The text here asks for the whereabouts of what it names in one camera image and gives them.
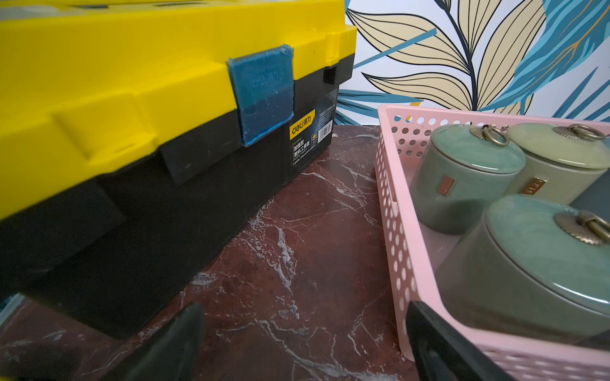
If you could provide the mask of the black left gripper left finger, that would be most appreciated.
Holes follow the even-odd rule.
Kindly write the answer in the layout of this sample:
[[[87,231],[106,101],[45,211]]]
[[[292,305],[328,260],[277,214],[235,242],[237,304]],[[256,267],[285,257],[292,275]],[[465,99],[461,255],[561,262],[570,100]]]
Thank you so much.
[[[192,303],[103,379],[191,380],[204,334],[204,309],[200,304]]]

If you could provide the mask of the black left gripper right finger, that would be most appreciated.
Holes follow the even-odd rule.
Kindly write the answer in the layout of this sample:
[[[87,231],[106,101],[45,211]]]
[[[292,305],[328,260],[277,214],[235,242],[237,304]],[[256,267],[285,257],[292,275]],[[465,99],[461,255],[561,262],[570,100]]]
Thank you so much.
[[[406,328],[421,380],[512,380],[424,302],[411,301]]]

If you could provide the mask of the green canister front row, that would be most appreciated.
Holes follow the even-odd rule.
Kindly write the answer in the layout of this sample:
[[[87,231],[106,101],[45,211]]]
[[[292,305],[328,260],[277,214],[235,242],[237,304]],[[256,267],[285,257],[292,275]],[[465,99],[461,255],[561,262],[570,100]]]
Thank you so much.
[[[609,224],[589,211],[500,198],[435,276],[463,325],[564,344],[608,339]]]

